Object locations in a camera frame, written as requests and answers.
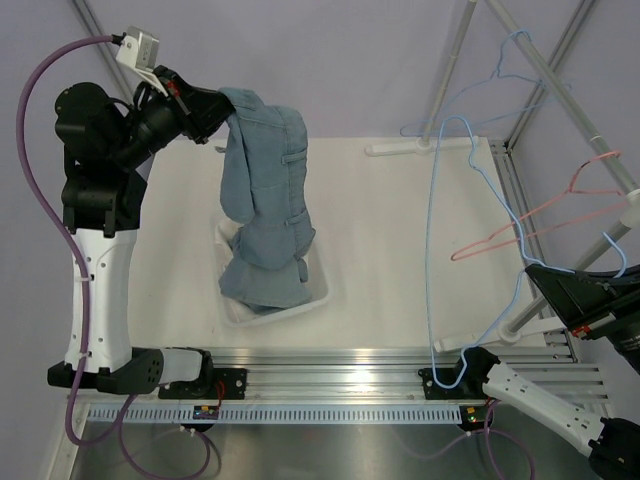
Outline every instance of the gray floor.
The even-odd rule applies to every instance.
[[[498,409],[496,428],[517,435],[536,458],[537,478],[544,480],[595,479],[586,458],[542,425],[509,408]],[[105,424],[91,424],[90,438]],[[126,425],[129,451],[145,469],[165,477],[196,471],[204,448],[185,434],[166,433],[176,426]],[[455,426],[241,426],[216,425],[207,434],[222,455],[221,480],[389,480],[494,479],[484,438],[468,438],[445,456],[430,462],[413,458],[406,448],[430,454],[460,435]],[[525,457],[508,440],[492,441],[506,478],[529,479]],[[202,479],[213,478],[215,457]],[[81,449],[74,480],[144,478],[120,453],[116,436],[92,448]]]

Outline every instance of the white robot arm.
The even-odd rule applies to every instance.
[[[640,478],[640,427],[623,419],[602,418],[552,395],[482,347],[467,350],[465,357],[468,369],[461,391],[498,399],[542,423],[588,457],[591,468],[604,480]],[[454,376],[461,368],[459,362]],[[425,385],[437,389],[427,378],[429,371],[421,372]]]
[[[124,395],[169,385],[161,396],[216,398],[214,384],[222,381],[222,372],[208,352],[131,346],[129,268],[146,189],[136,168],[180,134],[206,143],[234,109],[221,93],[193,87],[176,72],[156,67],[158,41],[150,34],[129,28],[114,36],[114,43],[120,45],[118,62],[144,80],[132,105],[110,98],[93,83],[73,85],[56,100],[56,134],[65,146],[67,177],[63,223],[82,252],[88,275],[81,278],[79,265],[74,265],[69,348],[64,361],[49,369],[48,381],[71,387],[80,359],[86,357],[81,388]],[[128,113],[115,103],[124,104]],[[90,302],[83,303],[85,282]],[[90,321],[85,323],[86,304]],[[87,328],[88,336],[83,336]],[[87,348],[83,338],[88,338]],[[226,395],[233,397],[232,385]]]

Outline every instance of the white work surface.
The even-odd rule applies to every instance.
[[[369,158],[364,146],[374,140],[310,140],[307,206],[326,257],[331,301],[288,320],[247,328],[224,324],[215,294],[211,228],[223,218],[223,155],[211,144],[189,141],[164,149],[149,177],[131,268],[132,343],[426,346],[424,241],[433,155]],[[441,157],[431,244],[431,311],[438,338],[489,326],[509,303],[522,269],[514,245],[459,262],[449,259],[457,248],[509,221],[467,156],[466,150],[449,150]],[[486,139],[476,162],[499,185]],[[514,313],[530,301],[525,283]],[[521,345],[544,346],[544,341],[538,335]]]

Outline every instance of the red wire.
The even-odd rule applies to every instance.
[[[218,393],[218,410],[220,410],[220,407],[222,406],[222,399],[226,393],[224,382],[221,380],[218,380],[218,383],[216,383],[216,392]]]
[[[608,195],[608,194],[616,194],[618,196],[624,197],[624,193],[622,193],[620,190],[578,190],[578,189],[575,188],[575,185],[576,185],[576,182],[578,180],[578,177],[580,176],[580,173],[582,172],[582,170],[585,167],[587,167],[588,165],[591,165],[594,162],[598,162],[598,161],[604,160],[604,159],[606,159],[608,157],[611,157],[613,155],[619,156],[621,153],[622,152],[620,150],[612,150],[611,152],[607,152],[607,153],[604,153],[602,155],[598,155],[597,157],[593,157],[589,161],[583,163],[582,165],[580,165],[580,167],[573,174],[573,177],[571,177],[571,181],[569,182],[569,186],[567,187],[567,189],[564,192],[562,192],[560,195],[556,195],[551,200],[543,203],[539,207],[534,208],[530,212],[525,213],[524,215],[522,215],[520,217],[520,220],[524,220],[525,218],[528,218],[531,215],[533,215],[535,213],[538,213],[538,212],[544,210],[547,207],[550,207],[554,203],[562,200],[564,197],[566,197],[567,195],[570,195],[570,194],[577,194],[577,195]],[[554,225],[552,227],[548,227],[548,228],[542,229],[542,230],[540,230],[538,232],[530,233],[530,234],[526,235],[525,238],[535,237],[535,236],[538,236],[538,235],[544,235],[545,233],[549,233],[549,232],[551,232],[553,230],[557,230],[558,228],[562,228],[562,227],[567,226],[567,225],[576,224],[576,223],[582,222],[584,220],[588,220],[589,218],[597,217],[598,215],[602,215],[604,213],[608,213],[610,211],[616,210],[618,208],[621,208],[621,207],[625,206],[626,204],[627,204],[626,201],[625,202],[616,203],[615,205],[611,205],[609,207],[605,207],[605,208],[602,208],[600,210],[596,210],[595,212],[591,212],[591,213],[588,213],[586,215],[582,215],[580,217],[576,217],[576,218],[573,218],[571,220],[567,220],[566,222],[562,222],[562,223],[559,223],[559,224]],[[489,235],[484,240],[480,240],[480,241],[471,243],[471,244],[467,245],[466,247],[463,247],[460,250],[455,251],[451,255],[451,261],[457,262],[458,260],[463,260],[465,258],[474,257],[476,255],[480,255],[481,253],[489,252],[491,250],[496,250],[496,249],[502,248],[502,247],[504,247],[506,245],[511,245],[512,243],[516,243],[518,241],[518,238],[513,238],[511,240],[507,240],[505,242],[498,243],[497,245],[492,245],[490,247],[485,247],[483,249],[476,250],[476,251],[473,251],[471,253],[464,254],[464,252],[467,252],[467,251],[469,251],[469,250],[471,250],[471,249],[473,249],[473,248],[475,248],[477,246],[489,243],[491,240],[493,240],[500,233],[504,232],[505,230],[508,230],[508,229],[512,228],[514,225],[515,225],[515,223],[511,222],[511,223],[505,225],[504,227],[499,228],[498,230],[493,232],[491,235]]]

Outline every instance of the denim jeans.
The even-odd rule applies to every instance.
[[[220,203],[243,226],[222,294],[252,308],[290,308],[311,299],[302,257],[315,235],[304,200],[307,129],[300,114],[268,106],[251,90],[222,88],[235,113],[227,119]]]

